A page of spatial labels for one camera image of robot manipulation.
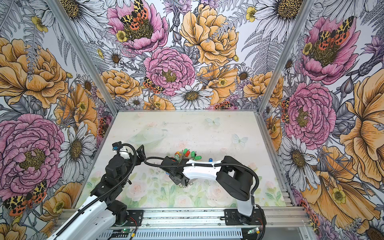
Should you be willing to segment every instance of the pink peony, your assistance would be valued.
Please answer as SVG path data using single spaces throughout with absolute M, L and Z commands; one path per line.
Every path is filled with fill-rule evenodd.
M 192 60 L 169 47 L 157 49 L 152 57 L 144 60 L 144 66 L 147 77 L 153 84 L 165 88 L 163 93 L 168 96 L 175 95 L 175 90 L 195 81 Z
M 123 44 L 124 50 L 126 50 L 123 54 L 127 56 L 153 51 L 159 46 L 164 46 L 168 40 L 166 17 L 161 18 L 153 4 L 149 6 L 146 1 L 143 1 L 143 4 L 144 8 L 148 9 L 148 20 L 144 20 L 138 30 L 131 30 L 120 20 L 121 17 L 132 14 L 133 4 L 127 7 L 124 3 L 123 8 L 116 6 L 116 9 L 107 9 L 108 24 L 112 26 L 109 28 L 109 32 L 117 34 L 116 41 Z
M 37 114 L 0 123 L 0 197 L 26 195 L 46 180 L 52 187 L 61 176 L 60 144 L 64 134 Z
M 353 19 L 349 36 L 341 45 L 330 43 L 325 50 L 319 49 L 319 32 L 336 30 L 342 22 L 332 22 L 323 17 L 315 23 L 310 30 L 310 35 L 305 38 L 303 54 L 299 59 L 298 68 L 304 76 L 309 76 L 313 81 L 322 81 L 325 85 L 334 83 L 345 74 L 355 62 L 358 54 L 353 54 L 356 49 L 360 31 L 356 29 L 356 18 Z
M 300 83 L 290 97 L 287 135 L 299 138 L 310 150 L 321 147 L 335 127 L 336 113 L 331 106 L 332 97 L 326 87 Z

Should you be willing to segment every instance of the yellow flower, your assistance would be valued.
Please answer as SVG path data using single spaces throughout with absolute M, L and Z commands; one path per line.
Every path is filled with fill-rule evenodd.
M 173 104 L 168 99 L 160 98 L 157 95 L 154 95 L 153 99 L 149 98 L 149 102 L 153 105 L 155 109 L 160 109 L 160 110 L 175 109 Z
M 101 78 L 113 99 L 118 96 L 128 100 L 131 97 L 140 96 L 142 94 L 142 88 L 140 87 L 139 81 L 130 77 L 123 71 L 105 71 L 101 73 Z M 97 97 L 102 98 L 98 89 L 96 94 Z
M 21 39 L 10 43 L 0 38 L 0 96 L 12 97 L 8 104 L 18 102 L 23 94 L 34 96 L 42 102 L 43 108 L 49 108 L 56 104 L 57 98 L 68 93 L 67 74 L 48 49 L 38 46 L 40 52 L 29 81 L 26 57 L 29 47 Z
M 255 13 L 256 13 L 256 8 L 255 7 L 248 7 L 247 8 L 247 14 L 245 15 L 245 18 L 249 20 L 250 22 L 253 22 L 255 18 Z
M 347 135 L 340 135 L 345 153 L 353 158 L 353 169 L 364 182 L 377 189 L 384 179 L 384 69 L 379 70 L 354 87 L 354 104 L 347 108 L 357 118 Z
M 53 112 L 58 125 L 72 125 L 77 130 L 81 122 L 84 122 L 88 124 L 88 130 L 96 136 L 98 125 L 96 105 L 80 84 L 76 84 L 76 89 L 71 91 L 70 97 L 60 98 L 57 104 Z
M 39 218 L 48 222 L 59 217 L 64 209 L 72 207 L 80 188 L 81 184 L 78 182 L 62 185 L 56 190 L 54 196 L 43 204 L 43 209 L 46 210 L 46 213 L 40 215 Z
M 258 96 L 263 96 L 265 93 L 265 90 L 269 84 L 269 81 L 272 77 L 272 71 L 267 72 L 266 74 L 259 74 L 250 79 L 251 84 L 245 85 L 244 90 L 244 97 L 252 97 L 256 98 Z M 283 77 L 280 75 L 279 80 L 273 89 L 273 93 L 271 95 L 271 98 L 269 99 L 269 102 L 272 104 L 274 108 L 276 108 L 279 105 L 279 101 L 283 98 Z
M 119 42 L 126 42 L 128 40 L 128 38 L 126 37 L 126 33 L 124 31 L 118 31 L 118 33 L 116 33 L 116 37 L 117 39 L 119 40 Z
M 266 120 L 266 127 L 268 129 L 269 136 L 272 139 L 272 143 L 276 151 L 280 148 L 282 138 L 280 123 L 280 118 L 277 117 L 274 117 L 273 119 L 272 117 L 270 117 Z
M 219 37 L 212 37 L 226 22 L 227 18 L 218 15 L 209 5 L 204 7 L 200 4 L 198 16 L 191 11 L 184 15 L 180 34 L 188 40 L 185 45 L 196 46 L 199 49 L 200 63 L 224 66 L 236 55 L 238 32 L 234 27 Z
M 18 223 L 10 227 L 6 223 L 0 223 L 0 239 L 1 240 L 25 240 L 26 227 L 20 226 Z
M 44 31 L 46 33 L 48 32 L 48 28 L 41 23 L 41 18 L 33 16 L 31 17 L 31 20 L 33 24 L 36 26 L 37 30 Z
M 101 51 L 100 48 L 97 49 L 97 53 L 99 54 L 99 56 L 100 56 L 102 59 L 104 59 L 104 54 L 103 54 L 103 52 Z
M 310 50 L 312 49 L 312 43 L 307 43 L 303 48 L 303 54 L 308 55 L 310 53 Z
M 236 90 L 236 83 L 240 83 L 240 78 L 237 75 L 237 68 L 222 68 L 217 66 L 202 67 L 197 76 L 209 81 L 206 89 L 213 89 L 213 95 L 210 96 L 211 105 L 224 101 L 230 91 L 233 93 Z
M 376 205 L 363 196 L 364 191 L 360 182 L 353 181 L 356 171 L 352 162 L 335 147 L 323 146 L 319 149 L 321 164 L 314 166 L 314 171 L 320 179 L 317 189 L 310 185 L 309 190 L 301 192 L 307 199 L 310 207 L 328 220 L 336 217 L 336 226 L 344 228 L 351 224 L 355 218 L 361 218 L 362 225 L 357 230 L 363 233 L 369 228 L 369 220 L 379 219 L 380 211 L 375 210 Z
M 345 196 L 346 195 L 343 190 L 339 190 L 338 188 L 333 189 L 332 199 L 338 204 L 345 204 L 346 202 Z

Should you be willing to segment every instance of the floral wallpaper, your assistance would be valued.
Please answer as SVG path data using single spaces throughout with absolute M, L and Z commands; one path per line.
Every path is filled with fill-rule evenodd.
M 316 1 L 262 112 L 319 240 L 384 238 L 383 14 L 382 0 Z
M 46 3 L 0 1 L 0 239 L 51 234 L 111 120 Z

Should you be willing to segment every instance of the fern leaf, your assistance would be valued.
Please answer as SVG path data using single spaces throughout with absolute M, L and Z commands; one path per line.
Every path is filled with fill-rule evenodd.
M 64 47 L 63 47 L 63 52 L 64 52 L 64 62 L 65 65 L 67 65 L 67 57 L 68 57 L 68 52 L 71 48 L 71 44 L 67 42 L 67 40 L 64 40 Z
M 72 45 L 71 45 L 71 59 L 72 59 L 72 65 L 73 65 L 73 68 L 74 70 L 77 72 L 76 70 L 76 52 L 75 50 L 73 49 Z
M 234 10 L 239 2 L 242 4 L 244 1 L 245 0 L 219 0 L 217 12 L 220 12 L 220 9 L 221 12 L 223 12 L 226 8 L 228 8 L 227 11 Z
M 20 7 L 15 0 L 0 1 L 0 35 L 6 38 L 13 36 L 13 32 L 20 29 L 21 25 L 18 19 L 22 20 Z

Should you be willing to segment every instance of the floral tabletop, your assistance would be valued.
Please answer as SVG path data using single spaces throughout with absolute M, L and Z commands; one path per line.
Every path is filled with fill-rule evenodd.
M 120 112 L 100 151 L 77 207 L 105 173 L 114 155 L 111 144 L 123 141 L 145 146 L 146 156 L 173 156 L 185 148 L 218 161 L 229 155 L 253 169 L 260 185 L 255 202 L 285 206 L 267 150 L 253 112 Z M 187 187 L 175 185 L 159 168 L 141 164 L 117 197 L 128 208 L 136 207 L 235 207 L 236 200 L 217 182 L 196 179 Z

